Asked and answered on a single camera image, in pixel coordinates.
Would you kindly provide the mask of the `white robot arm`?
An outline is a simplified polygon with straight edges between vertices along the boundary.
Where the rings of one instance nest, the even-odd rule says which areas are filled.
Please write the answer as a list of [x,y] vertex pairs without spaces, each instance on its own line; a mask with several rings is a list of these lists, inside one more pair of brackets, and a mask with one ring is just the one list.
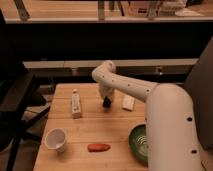
[[149,171],[202,171],[194,105],[186,90],[116,73],[108,60],[92,71],[101,89],[117,89],[145,103]]

